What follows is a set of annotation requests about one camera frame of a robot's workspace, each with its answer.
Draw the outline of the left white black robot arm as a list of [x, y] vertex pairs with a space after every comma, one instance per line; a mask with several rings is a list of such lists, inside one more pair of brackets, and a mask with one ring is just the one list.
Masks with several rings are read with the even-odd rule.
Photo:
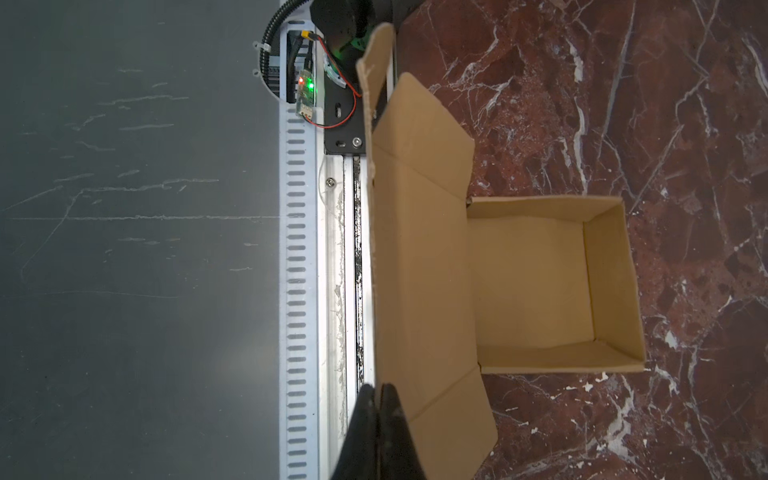
[[341, 51], [364, 39], [381, 23], [399, 29], [423, 3], [424, 0], [315, 0], [310, 5], [310, 17], [326, 45]]

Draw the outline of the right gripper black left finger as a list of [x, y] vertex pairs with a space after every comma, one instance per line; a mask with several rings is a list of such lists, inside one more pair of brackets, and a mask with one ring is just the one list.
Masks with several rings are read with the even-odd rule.
[[376, 479], [378, 411], [375, 388], [360, 388], [332, 480]]

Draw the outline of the brown cardboard box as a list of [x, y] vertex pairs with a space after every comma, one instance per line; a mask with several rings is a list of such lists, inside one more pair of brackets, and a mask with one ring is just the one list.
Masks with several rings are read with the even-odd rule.
[[646, 362], [621, 198], [469, 197], [474, 141], [413, 75], [382, 113], [395, 32], [357, 62], [375, 374], [420, 467], [469, 479], [498, 434], [486, 374], [639, 372]]

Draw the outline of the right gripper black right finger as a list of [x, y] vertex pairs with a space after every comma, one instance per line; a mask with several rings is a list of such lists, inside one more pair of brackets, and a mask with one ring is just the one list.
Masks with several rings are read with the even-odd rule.
[[379, 478], [426, 479], [398, 392], [390, 383], [382, 385], [379, 406]]

